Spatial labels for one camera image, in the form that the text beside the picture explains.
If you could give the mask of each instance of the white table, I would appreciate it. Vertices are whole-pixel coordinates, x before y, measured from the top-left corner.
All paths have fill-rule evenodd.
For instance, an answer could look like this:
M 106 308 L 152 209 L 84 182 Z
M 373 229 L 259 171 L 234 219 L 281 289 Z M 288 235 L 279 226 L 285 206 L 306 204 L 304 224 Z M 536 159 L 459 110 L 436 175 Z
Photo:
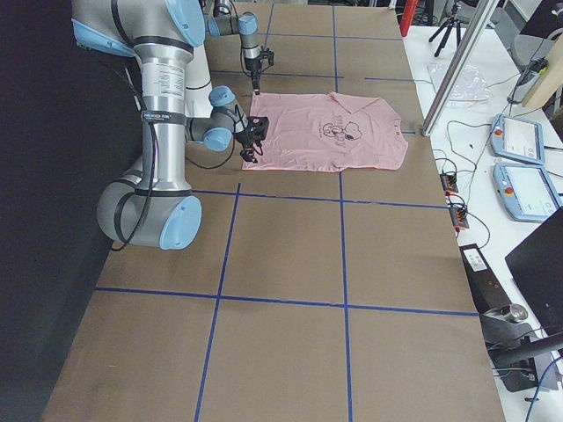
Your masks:
M 447 46 L 442 50 L 440 56 L 434 58 L 434 51 L 437 49 L 442 34 L 433 43 L 428 42 L 428 38 L 437 28 L 413 26 L 409 34 L 404 38 L 406 53 L 408 56 L 413 79 L 430 80 L 428 65 L 430 63 L 450 63 L 455 54 L 455 34 L 450 35 Z M 446 137 L 446 124 L 450 120 L 460 120 L 464 123 L 479 125 L 491 123 L 493 117 L 501 113 L 507 105 L 507 96 L 514 89 L 518 71 L 512 63 L 506 49 L 494 30 L 485 30 L 479 41 L 478 47 L 473 52 L 468 64 L 479 68 L 481 74 L 486 79 L 487 84 L 494 84 L 514 76 L 504 84 L 492 86 L 490 89 L 493 96 L 487 101 L 476 102 L 470 106 L 460 107 L 450 104 L 442 114 L 435 131 L 431 134 L 433 149 L 445 151 L 447 158 L 457 164 L 459 170 L 472 170 L 472 164 L 451 152 L 450 143 Z M 432 84 L 424 82 L 417 83 L 417 92 L 420 101 L 420 108 L 426 116 L 428 109 L 435 97 L 435 90 Z M 526 113 L 529 109 L 515 105 L 512 107 L 512 115 Z M 545 145 L 561 148 L 561 141 L 555 133 L 549 120 L 544 113 L 539 110 L 523 116 L 527 120 L 534 120 L 542 124 Z M 485 146 L 488 137 L 489 127 L 471 128 L 458 124 L 450 125 L 450 134 L 456 152 L 467 156 L 472 161 L 476 161 L 481 150 Z M 548 171 L 563 174 L 563 152 L 546 151 L 545 167 Z M 435 157 L 444 156 L 442 152 L 435 151 Z M 482 250 L 486 260 L 493 269 L 495 275 L 506 290 L 508 297 L 514 303 L 521 303 L 527 309 L 530 307 L 523 299 L 520 291 L 515 285 L 504 258 L 522 240 L 529 235 L 537 226 L 536 223 L 515 222 L 511 220 L 501 204 L 499 194 L 496 192 L 493 183 L 493 167 L 495 163 L 509 162 L 509 160 L 493 156 L 490 147 L 486 147 L 483 156 L 479 160 L 477 171 L 472 182 L 472 193 L 469 201 L 469 211 L 483 220 L 491 230 L 491 239 L 488 245 Z M 438 169 L 442 168 L 444 161 L 438 161 Z M 452 170 L 451 164 L 446 165 L 446 170 Z M 468 198 L 470 173 L 458 175 L 457 185 L 460 196 L 465 200 Z M 559 193 L 563 193 L 563 178 L 552 176 L 553 184 Z M 458 237 L 458 243 L 482 245 L 486 241 L 486 229 L 477 221 L 469 217 L 470 229 L 464 230 Z M 532 328 L 540 326 L 537 319 L 530 315 L 527 321 Z M 510 393 L 497 379 L 497 387 L 501 396 L 502 407 L 508 422 L 519 422 L 525 420 L 526 411 L 529 403 L 524 401 L 525 397 L 531 397 L 533 389 Z M 542 391 L 539 395 L 540 401 L 534 405 L 530 421 L 560 422 L 563 420 L 563 391 Z

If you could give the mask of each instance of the black electrical cable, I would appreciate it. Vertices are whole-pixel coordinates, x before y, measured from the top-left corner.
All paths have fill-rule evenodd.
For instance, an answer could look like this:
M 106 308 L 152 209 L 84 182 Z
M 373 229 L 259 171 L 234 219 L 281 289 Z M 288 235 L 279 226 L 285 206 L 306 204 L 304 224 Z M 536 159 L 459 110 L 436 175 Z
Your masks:
M 246 132 L 248 129 L 248 126 L 245 124 L 245 121 L 243 119 L 243 114 L 240 112 L 240 108 L 238 107 L 238 105 L 235 105 L 235 113 L 238 116 L 238 121 L 236 121 L 234 123 L 234 126 L 236 126 L 238 123 L 241 123 L 243 125 L 243 129 Z M 254 151 L 259 155 L 263 155 L 261 149 L 260 151 L 257 151 L 256 149 L 254 149 Z M 189 158 L 188 156 L 185 156 L 186 161 L 188 161 L 190 164 L 195 165 L 196 167 L 199 167 L 200 169 L 203 170 L 214 170 L 214 169 L 218 169 L 219 167 L 222 167 L 223 165 L 225 165 L 233 156 L 233 153 L 235 152 L 235 140 L 232 140 L 232 146 L 230 147 L 230 153 L 229 156 L 227 156 L 227 158 L 225 158 L 221 163 L 216 164 L 216 165 L 212 165 L 212 166 L 205 166 L 199 163 L 196 163 L 194 160 L 192 160 L 191 158 Z
M 199 167 L 200 169 L 203 169 L 203 170 L 214 170 L 214 169 L 218 169 L 219 167 L 223 167 L 223 166 L 232 158 L 234 152 L 235 152 L 235 141 L 233 140 L 233 141 L 232 141 L 232 146 L 230 147 L 229 156 L 227 156 L 227 158 L 225 158 L 225 159 L 224 159 L 221 163 L 219 163 L 219 164 L 211 165 L 211 166 L 208 167 L 208 166 L 206 166 L 206 165 L 196 163 L 193 159 L 191 159 L 191 158 L 190 158 L 189 156 L 187 156 L 187 155 L 184 155 L 184 158 L 185 158 L 186 161 L 188 161 L 190 164 L 193 164 L 194 166 Z
M 487 88 L 491 88 L 492 86 L 504 84 L 505 82 L 508 82 L 510 79 L 512 79 L 513 77 L 516 77 L 516 76 L 520 76 L 520 72 L 518 72 L 518 73 L 516 73 L 515 75 L 513 75 L 513 76 L 511 76 L 511 77 L 509 77 L 509 78 L 507 78 L 507 79 L 505 79 L 504 81 L 497 82 L 497 83 L 494 83 L 494 84 L 490 84 L 490 85 L 487 85 L 486 87 L 487 87 Z
M 477 163 L 473 162 L 471 159 L 467 158 L 466 156 L 459 154 L 457 151 L 454 150 L 454 145 L 453 145 L 453 141 L 451 140 L 451 133 L 450 133 L 450 124 L 452 124 L 452 123 L 457 123 L 459 125 L 464 125 L 464 126 L 467 126 L 467 127 L 485 127 L 485 126 L 491 126 L 491 124 L 490 123 L 483 123 L 481 125 L 470 125 L 469 123 L 463 123 L 462 121 L 459 121 L 459 120 L 450 120 L 446 124 L 446 137 L 448 138 L 448 142 L 450 143 L 451 152 L 453 152 L 457 156 L 460 156 L 461 158 L 468 161 L 469 163 L 473 164 L 473 170 L 472 171 L 476 171 L 477 170 Z
M 144 102 L 143 96 L 134 87 L 134 85 L 129 82 L 129 80 L 124 75 L 122 75 L 118 70 L 114 69 L 109 64 L 106 64 L 102 61 L 99 61 L 99 63 L 102 66 L 104 66 L 105 68 L 110 69 L 115 75 L 117 75 L 119 77 L 119 79 L 121 79 L 129 87 L 129 89 L 133 92 L 133 94 L 136 96 L 137 100 L 139 101 L 139 105 L 141 106 L 142 112 L 148 110 L 147 104 Z M 125 239 L 125 242 L 123 242 L 123 244 L 119 248 L 114 248 L 113 246 L 110 247 L 110 250 L 114 251 L 114 252 L 123 251 L 130 244 L 130 242 L 133 239 L 133 236 L 135 235 L 139 226 L 141 225 L 142 222 L 144 222 L 144 219 L 146 218 L 147 214 L 149 213 L 150 198 L 152 196 L 152 189 L 153 189 L 153 185 L 154 185 L 156 157 L 157 157 L 157 151 L 158 151 L 157 131 L 155 130 L 154 123 L 150 122 L 149 128 L 150 128 L 150 138 L 152 140 L 152 161 L 150 163 L 149 189 L 147 190 L 147 196 L 145 198 L 145 201 L 144 201 L 144 204 L 143 204 L 143 209 L 141 210 L 141 214 L 139 215 L 139 219 L 137 220 L 137 223 L 135 224 L 133 230 L 131 230 L 131 234 L 128 236 L 127 239 Z
M 448 174 L 448 173 L 452 173 L 452 172 L 453 172 L 454 175 L 457 175 L 457 165 L 456 165 L 456 163 L 454 163 L 453 161 L 451 161 L 449 158 L 447 158 L 447 157 L 438 157 L 438 158 L 435 158 L 434 161 L 445 161 L 446 163 L 452 163 L 453 166 L 454 166 L 454 171 L 449 171 L 449 172 L 444 173 L 444 174 Z
M 481 220 L 480 218 L 478 218 L 475 214 L 470 213 L 469 211 L 467 211 L 467 214 L 470 215 L 471 217 L 473 217 L 475 220 L 477 220 L 478 222 L 480 222 L 481 224 L 483 224 L 483 227 L 485 227 L 486 229 L 486 241 L 483 245 L 479 246 L 479 249 L 483 249 L 485 248 L 485 246 L 487 246 L 491 240 L 491 230 L 488 228 L 488 226 L 483 222 L 483 220 Z
M 459 203 L 459 202 L 453 202 L 453 201 L 450 199 L 450 197 L 452 197 L 452 196 L 453 196 L 454 198 L 458 198 L 459 200 L 461 200 L 461 203 Z M 480 249 L 485 248 L 485 247 L 489 244 L 489 242 L 490 242 L 490 240 L 491 240 L 491 230 L 488 228 L 488 226 L 483 222 L 483 220 L 481 220 L 480 218 L 478 218 L 475 214 L 469 212 L 469 210 L 467 209 L 467 208 L 468 208 L 468 204 L 467 204 L 467 202 L 464 200 L 463 197 L 461 197 L 460 195 L 458 195 L 458 194 L 456 194 L 456 193 L 448 193 L 447 198 L 448 198 L 448 202 L 450 203 L 450 205 L 451 205 L 453 208 L 455 208 L 457 211 L 460 211 L 460 212 L 463 214 L 463 216 L 470 215 L 470 216 L 473 217 L 475 220 L 477 220 L 478 222 L 480 222 L 480 223 L 483 225 L 483 227 L 485 227 L 485 229 L 486 229 L 486 241 L 485 241 L 485 243 L 484 243 L 482 246 L 479 246 Z
M 445 156 L 446 158 L 448 157 L 448 154 L 446 154 L 446 151 L 444 151 L 443 149 L 438 149 L 438 148 L 432 148 L 433 151 L 438 151 L 443 153 L 443 156 Z
M 556 97 L 556 98 L 553 100 L 553 103 L 555 103 L 555 102 L 556 102 L 558 99 L 560 99 L 560 98 L 561 98 L 561 96 L 559 95 L 558 97 Z M 513 117 L 525 116 L 526 114 L 534 113 L 534 112 L 536 112 L 537 110 L 541 110 L 542 108 L 544 108 L 543 105 L 542 105 L 541 107 L 534 108 L 534 109 L 533 109 L 532 111 L 530 111 L 530 112 L 516 114 L 516 115 L 514 115 Z
M 534 55 L 536 55 L 536 53 L 539 51 L 539 49 L 544 45 L 544 41 L 545 38 L 542 39 L 542 41 L 539 43 L 539 46 L 537 46 L 536 51 L 534 51 L 534 53 L 530 56 L 530 62 L 528 63 L 528 65 L 526 66 L 526 69 L 524 69 L 524 71 L 522 72 L 522 74 L 524 75 L 528 69 L 531 66 L 531 63 L 534 61 Z M 514 94 L 516 92 L 516 88 L 518 88 L 518 82 L 516 82 L 516 84 L 514 85 L 514 89 L 512 90 L 512 93 L 510 94 L 510 97 L 513 98 Z M 510 103 L 510 108 L 508 109 L 508 115 L 512 116 L 512 103 Z
M 563 178 L 563 174 L 558 174 L 558 173 L 554 173 L 553 171 L 547 171 L 549 174 L 552 174 L 553 176 L 556 176 L 558 178 Z

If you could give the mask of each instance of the touchscreen display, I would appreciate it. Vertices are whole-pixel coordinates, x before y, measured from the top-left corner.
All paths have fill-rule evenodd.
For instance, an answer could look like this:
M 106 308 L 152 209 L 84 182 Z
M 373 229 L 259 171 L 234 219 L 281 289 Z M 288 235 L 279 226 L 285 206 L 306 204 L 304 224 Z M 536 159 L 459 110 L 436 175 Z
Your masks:
M 557 205 L 539 169 L 506 167 L 506 170 L 524 214 L 549 216 L 555 212 Z
M 536 127 L 515 119 L 504 119 L 504 150 L 537 159 Z

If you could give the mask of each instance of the black cable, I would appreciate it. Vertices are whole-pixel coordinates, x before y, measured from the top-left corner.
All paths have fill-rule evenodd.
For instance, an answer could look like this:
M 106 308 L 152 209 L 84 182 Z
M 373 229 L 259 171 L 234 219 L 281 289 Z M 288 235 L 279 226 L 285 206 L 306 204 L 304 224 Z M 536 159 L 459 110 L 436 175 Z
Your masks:
M 454 166 L 454 171 L 453 171 L 453 173 L 454 173 L 454 175 L 457 175 L 457 165 L 456 165 L 456 163 L 454 163 L 453 161 L 451 161 L 449 158 L 447 158 L 447 157 L 438 157 L 438 158 L 435 158 L 434 161 L 445 161 L 446 163 L 452 163 L 453 166 Z
M 450 148 L 451 148 L 451 152 L 453 152 L 454 154 L 456 154 L 457 156 L 460 156 L 461 158 L 463 158 L 464 160 L 470 162 L 471 164 L 473 164 L 473 171 L 477 170 L 477 163 L 473 162 L 472 160 L 470 160 L 469 158 L 467 158 L 466 156 L 463 156 L 461 154 L 459 154 L 457 151 L 454 150 L 454 145 L 453 142 L 451 140 L 451 134 L 450 134 L 450 124 L 451 123 L 457 123 L 460 125 L 464 125 L 467 127 L 484 127 L 484 126 L 491 126 L 490 123 L 483 123 L 481 125 L 470 125 L 469 123 L 463 123 L 462 121 L 459 120 L 450 120 L 447 124 L 446 124 L 446 137 L 448 138 L 448 141 L 450 142 Z
M 524 69 L 524 71 L 522 72 L 523 75 L 525 75 L 525 73 L 528 71 L 528 69 L 531 66 L 531 63 L 534 61 L 534 55 L 536 55 L 536 53 L 539 51 L 539 49 L 544 45 L 544 41 L 545 38 L 542 39 L 542 41 L 539 43 L 539 46 L 537 46 L 536 51 L 534 51 L 533 55 L 531 55 L 530 57 L 530 62 L 528 63 L 528 65 L 526 66 L 526 69 Z M 510 94 L 510 97 L 513 98 L 514 94 L 516 92 L 516 88 L 518 87 L 518 82 L 516 82 L 516 84 L 514 85 L 514 89 L 512 90 L 512 93 Z M 510 103 L 510 108 L 508 109 L 508 115 L 512 116 L 512 103 Z
M 132 83 L 130 83 L 129 80 L 124 75 L 122 75 L 117 69 L 114 69 L 112 66 L 110 66 L 109 64 L 104 63 L 102 61 L 99 61 L 99 63 L 102 66 L 104 66 L 105 68 L 110 69 L 115 75 L 117 75 L 119 77 L 119 79 L 121 79 L 129 87 L 129 89 L 133 92 L 133 94 L 137 97 L 137 100 L 139 101 L 139 105 L 141 106 L 141 111 L 142 112 L 147 111 L 147 104 L 144 102 L 143 96 L 134 87 L 134 85 Z M 150 163 L 149 189 L 147 191 L 147 196 L 145 198 L 145 201 L 144 201 L 144 204 L 143 204 L 143 209 L 141 210 L 141 214 L 139 215 L 139 219 L 137 220 L 137 223 L 135 224 L 133 230 L 131 231 L 131 234 L 129 235 L 129 237 L 127 239 L 125 239 L 125 242 L 123 242 L 123 244 L 119 248 L 114 248 L 113 246 L 110 247 L 110 250 L 114 251 L 114 252 L 123 251 L 130 244 L 130 242 L 133 239 L 133 236 L 135 235 L 137 229 L 139 228 L 141 223 L 144 222 L 144 219 L 146 218 L 147 214 L 149 213 L 150 198 L 152 196 L 152 189 L 153 189 L 154 176 L 155 176 L 155 167 L 156 167 L 156 156 L 157 156 L 157 150 L 158 150 L 158 147 L 157 147 L 157 145 L 158 145 L 157 131 L 155 130 L 154 123 L 150 122 L 149 128 L 150 128 L 150 138 L 152 140 L 152 161 Z
M 504 84 L 505 82 L 508 82 L 510 79 L 512 79 L 512 78 L 515 77 L 515 76 L 520 76 L 520 72 L 518 72 L 518 73 L 516 73 L 515 75 L 513 75 L 513 76 L 511 76 L 511 77 L 509 77 L 509 78 L 507 78 L 507 79 L 505 79 L 505 80 L 502 81 L 502 82 L 497 82 L 497 83 L 495 83 L 495 84 L 490 84 L 490 85 L 487 85 L 486 87 L 487 87 L 487 88 L 490 88 L 490 87 L 495 86 L 495 85 Z
M 139 219 L 137 220 L 136 225 L 134 226 L 133 230 L 131 230 L 131 234 L 127 239 L 125 239 L 125 242 L 123 242 L 123 244 L 119 248 L 114 248 L 113 246 L 110 247 L 110 250 L 113 252 L 121 252 L 130 244 L 137 229 L 139 228 L 139 226 L 141 226 L 145 218 L 147 218 L 147 214 L 149 213 L 150 198 L 152 196 L 152 189 L 154 186 L 155 167 L 157 162 L 156 160 L 157 143 L 158 143 L 157 131 L 155 130 L 154 123 L 150 122 L 149 127 L 150 127 L 150 136 L 152 138 L 152 161 L 150 163 L 150 181 L 149 181 L 149 189 L 147 191 L 147 196 L 143 203 L 143 209 L 141 210 L 141 215 L 139 215 Z
M 480 218 L 478 218 L 475 214 L 470 213 L 469 211 L 467 211 L 467 214 L 470 215 L 471 217 L 473 217 L 475 220 L 477 220 L 478 222 L 480 222 L 481 224 L 483 224 L 483 227 L 485 227 L 486 229 L 486 241 L 482 246 L 479 246 L 479 249 L 483 249 L 485 248 L 485 246 L 487 246 L 491 240 L 491 230 L 488 228 L 488 226 L 483 222 L 483 220 L 481 220 Z
M 432 148 L 433 151 L 439 151 L 441 153 L 443 153 L 443 155 L 447 158 L 448 154 L 446 154 L 446 151 L 444 151 L 443 149 L 438 149 L 438 148 Z
M 458 195 L 457 193 L 448 193 L 448 196 L 453 196 L 454 198 L 458 198 L 459 200 L 461 200 L 461 205 L 467 206 L 467 204 L 465 203 L 465 200 L 463 197 L 461 197 L 460 195 Z
M 559 95 L 558 97 L 556 97 L 556 98 L 553 100 L 553 103 L 555 103 L 555 102 L 556 102 L 558 99 L 560 99 L 560 98 L 561 98 L 561 96 Z M 543 105 L 542 105 L 541 107 L 534 108 L 531 112 L 516 114 L 516 115 L 513 116 L 513 117 L 525 116 L 526 114 L 534 113 L 534 112 L 536 112 L 537 110 L 541 110 L 542 108 L 544 108 Z
M 548 170 L 547 172 L 548 172 L 549 174 L 552 174 L 553 176 L 558 177 L 558 178 L 563 178 L 563 175 L 562 175 L 562 174 L 557 174 L 557 173 L 554 173 L 553 171 L 549 171 L 549 170 Z
M 203 169 L 203 170 L 214 170 L 214 169 L 218 169 L 219 167 L 224 166 L 224 165 L 232 158 L 232 155 L 234 154 L 234 152 L 235 152 L 235 140 L 233 139 L 233 140 L 232 140 L 232 147 L 230 148 L 229 156 L 227 156 L 227 158 L 225 158 L 225 159 L 224 159 L 221 163 L 219 163 L 219 164 L 212 165 L 212 166 L 209 166 L 209 167 L 208 167 L 208 166 L 205 166 L 205 165 L 203 165 L 203 164 L 198 164 L 198 163 L 196 163 L 194 160 L 192 160 L 192 159 L 191 159 L 189 156 L 187 156 L 187 155 L 184 155 L 184 158 L 185 158 L 186 161 L 188 161 L 190 164 L 193 164 L 194 166 L 199 167 L 200 169 Z

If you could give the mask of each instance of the grid of blue lines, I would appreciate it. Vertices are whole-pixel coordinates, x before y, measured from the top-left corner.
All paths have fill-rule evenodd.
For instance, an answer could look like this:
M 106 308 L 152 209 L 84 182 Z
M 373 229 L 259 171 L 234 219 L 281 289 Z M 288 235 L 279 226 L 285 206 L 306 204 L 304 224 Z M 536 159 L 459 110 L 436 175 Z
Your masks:
M 270 73 L 268 75 L 273 76 L 311 76 L 311 77 L 330 77 L 334 78 L 334 90 L 339 91 L 339 79 L 342 76 L 338 74 L 338 63 L 337 63 L 337 39 L 338 38 L 348 38 L 348 39 L 362 39 L 362 40 L 389 40 L 389 41 L 401 41 L 401 39 L 381 39 L 381 38 L 369 38 L 369 37 L 342 37 L 338 36 L 336 33 L 336 14 L 333 7 L 333 35 L 298 35 L 298 34 L 279 34 L 271 33 L 270 27 L 272 24 L 272 17 L 274 15 L 274 4 L 271 5 L 270 15 L 267 23 L 267 31 L 265 33 L 265 46 L 267 44 L 267 39 L 269 35 L 276 36 L 303 36 L 303 37 L 318 37 L 318 38 L 332 38 L 333 39 L 333 49 L 334 49 L 334 75 L 333 76 L 313 76 L 313 75 L 297 75 L 297 74 L 277 74 Z M 234 71 L 223 71 L 222 73 L 239 73 Z M 389 80 L 389 81 L 399 81 L 399 82 L 412 82 L 412 79 L 392 79 L 392 78 L 376 78 L 376 77 L 366 77 L 366 80 Z M 415 132 L 403 131 L 404 134 L 414 134 Z M 120 293 L 130 293 L 130 294 L 140 294 L 140 295 L 171 295 L 171 296 L 185 296 L 193 298 L 204 298 L 215 300 L 215 308 L 213 312 L 213 319 L 211 323 L 211 329 L 208 337 L 208 347 L 206 351 L 206 356 L 204 360 L 204 366 L 201 373 L 201 383 L 200 390 L 197 399 L 196 410 L 194 414 L 194 422 L 199 422 L 201 414 L 201 404 L 203 401 L 205 393 L 205 383 L 208 373 L 208 365 L 211 357 L 211 351 L 213 348 L 213 340 L 216 330 L 216 322 L 219 314 L 221 301 L 238 301 L 238 302 L 264 302 L 264 303 L 280 303 L 286 305 L 296 305 L 296 306 L 312 306 L 312 307 L 331 307 L 339 308 L 343 310 L 344 316 L 344 328 L 345 328 L 345 339 L 346 339 L 346 367 L 347 367 L 347 403 L 348 403 L 348 422 L 354 421 L 354 410 L 352 401 L 352 375 L 351 375 L 351 357 L 350 357 L 350 335 L 349 335 L 349 317 L 348 312 L 350 309 L 367 309 L 376 311 L 391 311 L 391 312 L 407 312 L 407 313 L 417 313 L 417 314 L 435 314 L 435 315 L 447 315 L 447 316 L 459 316 L 459 317 L 477 317 L 478 314 L 474 312 L 461 312 L 461 311 L 449 311 L 449 310 L 439 310 L 439 309 L 408 309 L 408 308 L 394 308 L 394 307 L 383 307 L 383 306 L 370 306 L 370 305 L 359 305 L 348 302 L 348 289 L 347 289 L 347 263 L 346 263 L 346 227 L 344 218 L 344 205 L 349 204 L 373 204 L 381 206 L 390 207 L 421 207 L 421 208 L 435 208 L 435 209 L 448 209 L 444 206 L 437 205 L 421 205 L 421 204 L 407 204 L 407 203 L 395 203 L 395 202 L 382 202 L 374 200 L 346 200 L 343 195 L 343 183 L 342 174 L 339 173 L 339 198 L 308 198 L 308 197 L 298 197 L 298 196 L 278 196 L 278 195 L 268 195 L 259 193 L 242 193 L 241 184 L 237 186 L 237 191 L 232 192 L 219 192 L 219 191 L 204 191 L 204 190 L 194 190 L 195 193 L 206 193 L 206 194 L 218 194 L 218 195 L 231 195 L 235 197 L 235 202 L 232 209 L 232 215 L 230 218 L 229 235 L 227 237 L 227 244 L 225 247 L 225 253 L 223 258 L 223 267 L 221 270 L 221 276 L 219 280 L 219 287 L 217 289 L 216 295 L 207 294 L 197 294 L 197 293 L 183 293 L 183 292 L 172 292 L 172 291 L 157 291 L 157 290 L 146 290 L 146 289 L 131 289 L 131 288 L 118 288 L 118 287 L 97 287 L 96 290 L 102 292 L 120 292 Z M 251 197 L 251 198 L 264 198 L 264 199 L 285 199 L 285 200 L 313 200 L 313 201 L 328 201 L 328 202 L 338 202 L 340 204 L 340 241 L 341 241 L 341 251 L 342 251 L 342 288 L 343 288 L 343 303 L 330 303 L 330 302 L 307 302 L 307 301 L 295 301 L 295 300 L 282 300 L 274 298 L 259 298 L 259 297 L 244 297 L 244 296 L 234 296 L 234 295 L 223 295 L 223 281 L 225 272 L 227 269 L 227 264 L 229 261 L 230 244 L 233 234 L 233 229 L 235 225 L 235 220 L 237 217 L 238 201 L 241 197 Z

